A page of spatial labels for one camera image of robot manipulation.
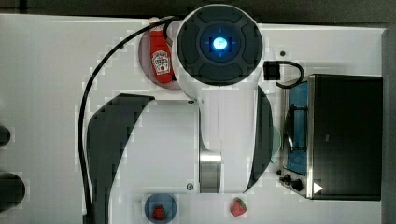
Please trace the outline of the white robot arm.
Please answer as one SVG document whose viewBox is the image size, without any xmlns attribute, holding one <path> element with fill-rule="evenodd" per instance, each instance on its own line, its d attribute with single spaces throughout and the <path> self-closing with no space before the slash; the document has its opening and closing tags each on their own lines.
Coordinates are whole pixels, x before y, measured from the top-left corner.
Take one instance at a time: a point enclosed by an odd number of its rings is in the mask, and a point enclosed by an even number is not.
<svg viewBox="0 0 396 224">
<path fill-rule="evenodd" d="M 168 217 L 178 194 L 240 194 L 269 165 L 273 113 L 262 31 L 245 11 L 199 7 L 151 57 L 164 89 L 122 93 L 78 124 L 92 186 L 88 224 Z"/>
</svg>

